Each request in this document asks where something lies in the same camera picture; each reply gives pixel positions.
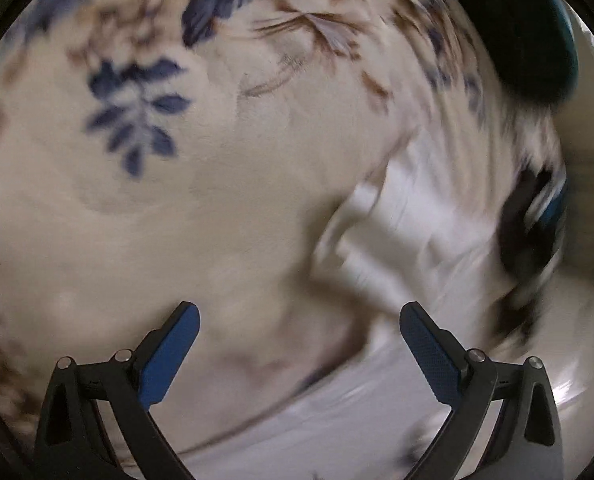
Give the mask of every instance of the cream blanket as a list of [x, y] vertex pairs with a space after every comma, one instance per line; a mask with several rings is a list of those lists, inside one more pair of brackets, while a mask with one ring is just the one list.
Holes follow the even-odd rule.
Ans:
[[456, 2], [35, 0], [0, 44], [0, 346], [40, 396], [60, 356], [107, 359], [193, 301], [153, 412], [176, 450], [230, 431], [362, 339], [309, 260], [409, 144], [456, 200], [410, 225], [424, 244], [445, 215], [490, 239], [526, 156], [557, 158]]

